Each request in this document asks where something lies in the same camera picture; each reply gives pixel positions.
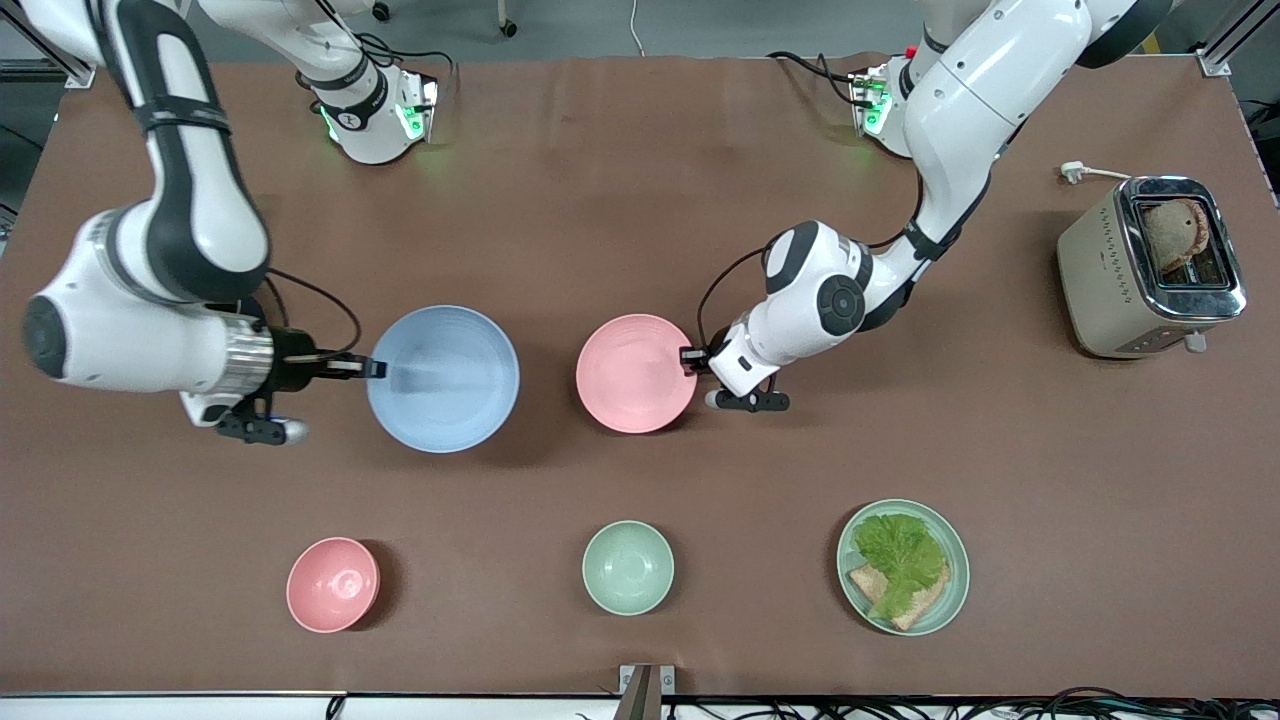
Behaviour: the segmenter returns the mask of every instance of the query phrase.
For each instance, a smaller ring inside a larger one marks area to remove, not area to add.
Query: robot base
[[[867,74],[881,77],[886,81],[888,100],[878,114],[877,123],[868,122],[868,111],[863,108],[854,108],[854,127],[859,135],[870,137],[881,143],[884,150],[899,158],[910,158],[911,151],[906,147],[906,136],[902,133],[902,118],[906,115],[906,99],[899,88],[899,76],[910,60],[904,55],[896,55],[888,63],[878,68],[870,68]]]

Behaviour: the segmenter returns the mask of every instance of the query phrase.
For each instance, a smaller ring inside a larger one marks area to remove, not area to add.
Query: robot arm
[[[23,342],[32,363],[72,386],[179,391],[193,424],[223,429],[229,411],[243,418],[274,389],[338,377],[328,363],[287,361],[315,354],[306,333],[205,306],[250,297],[270,251],[204,54],[170,1],[29,5],[50,40],[111,72],[156,177],[150,199],[86,222],[63,269],[31,299]],[[264,420],[266,436],[243,439],[305,434],[296,421]]]
[[[888,322],[960,236],[1012,133],[1106,32],[1093,13],[1107,13],[1114,26],[1119,4],[1134,3],[991,3],[920,76],[901,110],[922,181],[919,210],[879,255],[818,222],[771,241],[767,299],[710,348],[707,365],[724,387],[710,404],[764,409],[756,387],[780,368]]]
[[[320,99],[330,138],[352,160],[388,163],[426,138],[435,79],[374,63],[339,23],[369,10],[372,0],[201,0],[200,6],[218,24],[293,63]]]

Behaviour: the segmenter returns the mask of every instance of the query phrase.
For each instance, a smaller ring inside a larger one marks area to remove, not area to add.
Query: blue bowl
[[[369,405],[392,437],[424,452],[475,447],[507,421],[520,392],[516,348],[468,307],[435,305],[396,320],[374,347],[387,377]]]

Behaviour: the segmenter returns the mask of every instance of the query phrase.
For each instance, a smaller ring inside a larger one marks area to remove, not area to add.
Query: metal frame
[[[1240,0],[1228,9],[1204,38],[1204,47],[1196,51],[1204,77],[1231,74],[1228,60],[1276,12],[1280,0]]]
[[[67,74],[68,88],[83,90],[93,85],[93,74],[97,68],[69,53],[64,53],[60,47],[45,40],[36,32],[35,26],[31,24],[31,19],[27,18],[27,13],[18,4],[18,0],[0,0],[0,15],[4,15],[9,20],[9,24],[17,28],[32,46],[40,50],[49,59],[51,67],[56,67]],[[32,72],[29,63],[23,63],[23,67],[24,73]]]

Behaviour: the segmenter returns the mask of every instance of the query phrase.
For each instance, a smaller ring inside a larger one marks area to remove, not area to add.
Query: table
[[[1226,81],[1193,59],[1073,70],[911,304],[783,370],[791,411],[699,405],[645,437],[576,398],[593,329],[654,313],[692,332],[712,278],[777,231],[820,218],[870,242],[911,213],[911,165],[855,138],[820,78],[768,60],[466,67],[439,145],[387,167],[325,141],[287,65],[215,78],[274,264],[355,307],[366,351],[424,305],[490,315],[520,401],[485,445],[433,456],[388,437],[358,383],[317,383],[276,402],[311,439],[270,448],[187,427],[172,393],[41,378],[23,302],[88,215],[151,188],[116,91],[69,94],[0,263],[0,689],[595,692],[636,661],[696,693],[1280,689],[1280,222]],[[1061,184],[1071,159],[1216,193],[1249,307],[1208,354],[1074,348],[1052,252],[1111,184]],[[339,313],[287,293],[294,324],[343,341]],[[744,268],[709,323],[760,296]],[[872,630],[836,585],[841,527],[883,497],[931,505],[968,546],[969,602],[934,635]],[[641,618],[581,585],[586,541],[622,518],[677,559]],[[361,632],[314,635],[284,578],[335,534],[374,541],[385,592]]]

